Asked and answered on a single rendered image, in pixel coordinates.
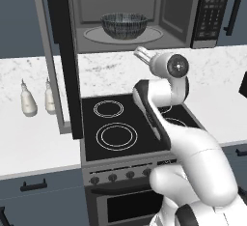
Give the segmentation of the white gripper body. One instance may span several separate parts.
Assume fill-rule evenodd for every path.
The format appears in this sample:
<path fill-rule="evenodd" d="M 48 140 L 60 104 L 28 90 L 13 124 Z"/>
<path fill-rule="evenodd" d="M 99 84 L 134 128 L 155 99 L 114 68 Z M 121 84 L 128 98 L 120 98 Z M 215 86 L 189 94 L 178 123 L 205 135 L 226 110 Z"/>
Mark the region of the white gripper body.
<path fill-rule="evenodd" d="M 134 50 L 134 55 L 143 61 L 145 64 L 148 64 L 151 60 L 151 56 L 149 55 L 148 51 L 143 46 L 138 46 Z"/>

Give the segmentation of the grey microwave turntable plate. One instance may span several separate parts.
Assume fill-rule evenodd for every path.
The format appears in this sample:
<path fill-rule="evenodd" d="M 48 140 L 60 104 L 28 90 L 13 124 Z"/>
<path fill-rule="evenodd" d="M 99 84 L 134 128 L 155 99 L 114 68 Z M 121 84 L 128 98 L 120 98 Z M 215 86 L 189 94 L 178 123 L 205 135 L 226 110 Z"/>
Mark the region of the grey microwave turntable plate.
<path fill-rule="evenodd" d="M 106 44 L 139 44 L 154 42 L 163 37 L 163 32 L 157 28 L 148 26 L 146 30 L 138 36 L 136 39 L 132 40 L 118 40 L 113 39 L 105 33 L 102 27 L 96 27 L 84 32 L 84 37 L 90 41 Z"/>

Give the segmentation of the dark patterned glass bowl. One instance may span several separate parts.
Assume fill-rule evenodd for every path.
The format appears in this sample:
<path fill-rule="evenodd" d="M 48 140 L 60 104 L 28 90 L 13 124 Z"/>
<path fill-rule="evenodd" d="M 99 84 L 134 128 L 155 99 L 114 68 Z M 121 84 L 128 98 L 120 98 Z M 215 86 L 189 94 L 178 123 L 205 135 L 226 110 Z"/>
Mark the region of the dark patterned glass bowl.
<path fill-rule="evenodd" d="M 112 13 L 100 18 L 104 32 L 116 40 L 134 40 L 144 33 L 148 19 L 143 14 Z"/>

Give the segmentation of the grey microwave door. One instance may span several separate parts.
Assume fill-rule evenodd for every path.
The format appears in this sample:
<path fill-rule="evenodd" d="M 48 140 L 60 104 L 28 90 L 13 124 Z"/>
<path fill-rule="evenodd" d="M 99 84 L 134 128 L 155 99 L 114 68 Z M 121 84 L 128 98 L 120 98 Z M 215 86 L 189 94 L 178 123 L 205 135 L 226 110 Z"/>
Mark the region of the grey microwave door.
<path fill-rule="evenodd" d="M 35 0 L 35 5 L 59 131 L 61 134 L 70 133 L 73 139 L 82 139 L 84 137 L 82 100 L 72 0 Z M 60 50 L 69 121 L 64 120 L 52 53 L 53 43 L 57 44 Z"/>

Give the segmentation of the oven door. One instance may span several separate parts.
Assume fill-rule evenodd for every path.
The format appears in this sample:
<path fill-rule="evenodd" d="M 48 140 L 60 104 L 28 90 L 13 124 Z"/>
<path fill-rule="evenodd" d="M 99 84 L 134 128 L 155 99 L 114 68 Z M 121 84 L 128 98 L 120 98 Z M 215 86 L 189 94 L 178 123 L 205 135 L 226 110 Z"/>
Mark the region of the oven door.
<path fill-rule="evenodd" d="M 90 226 L 148 226 L 163 196 L 152 190 L 124 195 L 96 195 L 85 189 Z"/>

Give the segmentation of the blue-grey base cupboard door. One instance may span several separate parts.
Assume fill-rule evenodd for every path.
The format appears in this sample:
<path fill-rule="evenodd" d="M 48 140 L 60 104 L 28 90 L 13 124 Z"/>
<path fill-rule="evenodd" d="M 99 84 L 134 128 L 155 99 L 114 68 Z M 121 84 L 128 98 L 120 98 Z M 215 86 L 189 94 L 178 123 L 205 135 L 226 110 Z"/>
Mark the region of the blue-grey base cupboard door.
<path fill-rule="evenodd" d="M 10 226 L 90 226 L 82 187 L 1 199 Z"/>

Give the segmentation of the black hob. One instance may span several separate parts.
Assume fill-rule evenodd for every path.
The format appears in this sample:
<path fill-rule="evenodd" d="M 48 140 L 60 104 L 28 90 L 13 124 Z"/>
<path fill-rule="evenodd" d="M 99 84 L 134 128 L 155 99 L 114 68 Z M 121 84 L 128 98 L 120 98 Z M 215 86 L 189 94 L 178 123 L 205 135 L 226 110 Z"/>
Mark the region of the black hob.
<path fill-rule="evenodd" d="M 82 99 L 87 161 L 165 151 L 131 94 Z"/>

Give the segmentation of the cream squeeze bottle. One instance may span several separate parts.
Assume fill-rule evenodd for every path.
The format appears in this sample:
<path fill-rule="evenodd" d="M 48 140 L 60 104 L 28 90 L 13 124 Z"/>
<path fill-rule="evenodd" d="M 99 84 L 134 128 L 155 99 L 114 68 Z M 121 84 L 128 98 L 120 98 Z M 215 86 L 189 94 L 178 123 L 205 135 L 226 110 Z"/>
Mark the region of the cream squeeze bottle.
<path fill-rule="evenodd" d="M 45 86 L 46 86 L 46 89 L 45 89 L 45 110 L 50 115 L 54 115 L 56 113 L 56 109 L 55 109 L 55 103 L 54 103 L 53 94 L 52 94 L 51 85 L 50 85 L 49 80 L 46 80 Z"/>
<path fill-rule="evenodd" d="M 37 104 L 28 90 L 27 85 L 24 81 L 21 81 L 21 109 L 26 117 L 34 117 L 38 113 Z"/>

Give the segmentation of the black angular object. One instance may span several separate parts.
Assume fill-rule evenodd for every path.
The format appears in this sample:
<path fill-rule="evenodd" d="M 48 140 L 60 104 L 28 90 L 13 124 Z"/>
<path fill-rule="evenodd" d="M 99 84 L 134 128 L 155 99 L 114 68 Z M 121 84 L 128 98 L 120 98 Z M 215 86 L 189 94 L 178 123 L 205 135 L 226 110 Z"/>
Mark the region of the black angular object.
<path fill-rule="evenodd" d="M 244 96 L 245 98 L 247 98 L 247 71 L 244 73 L 241 85 L 239 87 L 238 92 Z"/>

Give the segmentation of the blue-grey drawer front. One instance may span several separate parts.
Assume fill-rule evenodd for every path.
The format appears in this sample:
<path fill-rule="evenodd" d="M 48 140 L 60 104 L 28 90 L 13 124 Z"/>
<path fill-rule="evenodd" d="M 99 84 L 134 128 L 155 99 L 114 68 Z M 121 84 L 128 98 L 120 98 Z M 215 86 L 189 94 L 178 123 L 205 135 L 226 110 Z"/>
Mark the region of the blue-grey drawer front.
<path fill-rule="evenodd" d="M 247 143 L 223 148 L 223 151 L 233 169 L 237 184 L 247 191 L 247 156 L 237 156 L 235 150 L 247 151 Z"/>
<path fill-rule="evenodd" d="M 21 192 L 23 182 L 27 184 L 40 184 L 45 179 L 47 188 Z M 0 181 L 0 200 L 11 199 L 26 195 L 37 195 L 46 192 L 59 191 L 83 185 L 80 169 L 58 171 L 34 176 L 7 179 Z"/>

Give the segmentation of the blue-grey wall cupboard door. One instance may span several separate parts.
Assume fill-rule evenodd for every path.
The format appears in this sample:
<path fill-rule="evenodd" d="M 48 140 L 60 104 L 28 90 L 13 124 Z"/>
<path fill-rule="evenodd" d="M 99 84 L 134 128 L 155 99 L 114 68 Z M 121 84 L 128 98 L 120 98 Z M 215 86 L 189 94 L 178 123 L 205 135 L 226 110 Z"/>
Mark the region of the blue-grey wall cupboard door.
<path fill-rule="evenodd" d="M 234 0 L 228 0 L 227 2 L 220 35 L 217 42 L 218 46 L 247 44 L 247 0 L 241 0 L 233 33 L 230 36 L 227 36 L 224 31 L 224 28 L 228 26 L 230 20 L 233 2 Z"/>

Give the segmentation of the blue-grey wall cupboard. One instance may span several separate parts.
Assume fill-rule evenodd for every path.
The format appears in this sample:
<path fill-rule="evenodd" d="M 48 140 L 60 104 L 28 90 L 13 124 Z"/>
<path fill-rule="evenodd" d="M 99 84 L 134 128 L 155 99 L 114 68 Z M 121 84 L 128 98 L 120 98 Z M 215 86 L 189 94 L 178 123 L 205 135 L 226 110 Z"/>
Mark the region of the blue-grey wall cupboard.
<path fill-rule="evenodd" d="M 0 59 L 43 55 L 35 0 L 0 0 Z"/>

